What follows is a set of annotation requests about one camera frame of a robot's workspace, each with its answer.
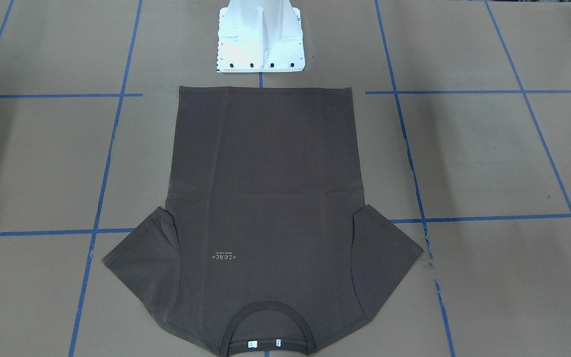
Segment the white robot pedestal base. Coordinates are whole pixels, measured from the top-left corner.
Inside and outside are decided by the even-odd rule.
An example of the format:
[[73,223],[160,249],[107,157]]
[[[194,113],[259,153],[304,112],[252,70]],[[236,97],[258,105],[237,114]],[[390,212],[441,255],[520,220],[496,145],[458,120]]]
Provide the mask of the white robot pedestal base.
[[216,71],[304,71],[301,11],[289,0],[231,0],[219,11]]

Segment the dark brown t-shirt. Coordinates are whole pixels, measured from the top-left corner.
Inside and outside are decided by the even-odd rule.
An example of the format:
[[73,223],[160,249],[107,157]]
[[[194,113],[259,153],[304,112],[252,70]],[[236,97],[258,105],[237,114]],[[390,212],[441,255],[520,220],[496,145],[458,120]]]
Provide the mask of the dark brown t-shirt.
[[365,203],[351,89],[178,93],[165,205],[104,265],[218,357],[311,355],[370,323],[422,248]]

